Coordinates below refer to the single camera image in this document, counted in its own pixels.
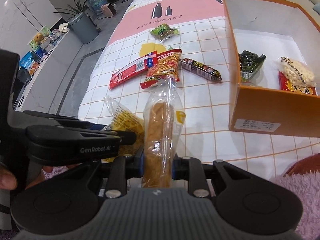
gray ribbed panel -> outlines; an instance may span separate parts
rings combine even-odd
[[[59,236],[21,232],[13,240],[300,240],[293,231],[255,236],[228,225],[208,199],[184,189],[132,189],[127,196],[106,200],[87,225]]]

cardboard box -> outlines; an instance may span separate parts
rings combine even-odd
[[[306,63],[320,95],[320,27],[298,4],[286,0],[223,0],[230,48],[229,129],[288,136],[320,136],[320,97],[279,89],[279,57]],[[248,86],[241,83],[238,53],[267,56]]]

metal screw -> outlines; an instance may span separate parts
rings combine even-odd
[[[196,189],[194,192],[193,192],[193,195],[195,195],[196,197],[207,197],[209,196],[209,191],[207,191],[206,189]]]
[[[107,198],[117,198],[121,196],[121,192],[117,189],[110,189],[106,192],[105,195]]]

brown cloth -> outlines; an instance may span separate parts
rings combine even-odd
[[[292,174],[306,174],[309,172],[317,172],[320,171],[320,153],[307,157],[301,161],[295,163],[285,175],[292,175]]]

trash can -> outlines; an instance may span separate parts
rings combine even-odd
[[[96,27],[84,12],[74,16],[69,21],[68,28],[75,32],[83,44],[93,41],[99,34]]]

